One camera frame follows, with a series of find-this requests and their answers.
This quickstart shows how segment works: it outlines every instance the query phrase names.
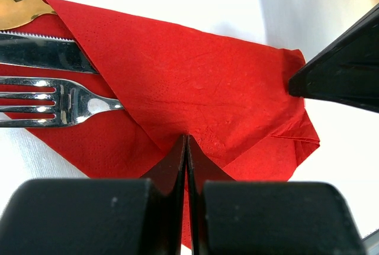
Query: folded red cloth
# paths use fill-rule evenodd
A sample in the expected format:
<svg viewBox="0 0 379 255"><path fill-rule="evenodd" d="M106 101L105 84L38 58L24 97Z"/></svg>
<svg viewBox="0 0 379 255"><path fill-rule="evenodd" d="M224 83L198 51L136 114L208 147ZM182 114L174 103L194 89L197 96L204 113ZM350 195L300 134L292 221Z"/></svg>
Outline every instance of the folded red cloth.
<svg viewBox="0 0 379 255"><path fill-rule="evenodd" d="M0 73L72 79L121 101L128 113L30 130L89 177L139 177L182 133L237 180L288 180L319 146L304 101L287 93L288 79L304 65L300 51L46 1L59 17L17 31L75 38L101 76L11 66ZM183 242L190 246L187 221Z"/></svg>

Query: black plastic part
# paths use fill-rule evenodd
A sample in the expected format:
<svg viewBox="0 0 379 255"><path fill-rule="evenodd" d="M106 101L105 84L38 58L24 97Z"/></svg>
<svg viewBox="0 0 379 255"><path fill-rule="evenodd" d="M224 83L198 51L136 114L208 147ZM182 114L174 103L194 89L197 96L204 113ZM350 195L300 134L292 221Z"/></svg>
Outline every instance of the black plastic part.
<svg viewBox="0 0 379 255"><path fill-rule="evenodd" d="M379 4L289 81L292 96L379 112Z"/></svg>
<svg viewBox="0 0 379 255"><path fill-rule="evenodd" d="M180 254L184 149L182 137L150 179L26 182L0 221L0 254Z"/></svg>
<svg viewBox="0 0 379 255"><path fill-rule="evenodd" d="M333 186L232 181L192 137L187 159L194 255L365 254Z"/></svg>

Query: serrated edge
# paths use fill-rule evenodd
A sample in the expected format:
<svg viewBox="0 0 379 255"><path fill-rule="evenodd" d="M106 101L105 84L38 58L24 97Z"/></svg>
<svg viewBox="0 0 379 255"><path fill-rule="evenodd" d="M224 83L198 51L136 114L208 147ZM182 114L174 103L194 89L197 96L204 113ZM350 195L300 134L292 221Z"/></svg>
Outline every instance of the serrated edge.
<svg viewBox="0 0 379 255"><path fill-rule="evenodd" d="M14 35L14 36L20 36L20 37L25 37L25 38L37 38L37 39L44 39L44 40L46 39L46 40L63 41L63 42L75 42L74 40L68 39L68 38L61 38L61 37L35 34L35 33L17 32L17 31L0 31L0 34Z"/></svg>

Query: knife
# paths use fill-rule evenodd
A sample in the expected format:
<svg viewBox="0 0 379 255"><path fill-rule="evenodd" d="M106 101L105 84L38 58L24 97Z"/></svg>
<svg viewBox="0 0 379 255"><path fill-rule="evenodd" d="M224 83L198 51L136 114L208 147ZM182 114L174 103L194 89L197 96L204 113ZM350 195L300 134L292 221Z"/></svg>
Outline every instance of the knife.
<svg viewBox="0 0 379 255"><path fill-rule="evenodd" d="M74 40L0 31L0 64L98 73Z"/></svg>

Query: spoon bowl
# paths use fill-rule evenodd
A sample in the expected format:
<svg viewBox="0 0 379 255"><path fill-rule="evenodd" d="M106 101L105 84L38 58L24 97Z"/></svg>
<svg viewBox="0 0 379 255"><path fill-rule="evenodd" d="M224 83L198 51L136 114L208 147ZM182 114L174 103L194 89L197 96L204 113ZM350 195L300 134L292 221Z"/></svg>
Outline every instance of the spoon bowl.
<svg viewBox="0 0 379 255"><path fill-rule="evenodd" d="M43 0L0 0L0 30L25 25L43 14L56 14Z"/></svg>

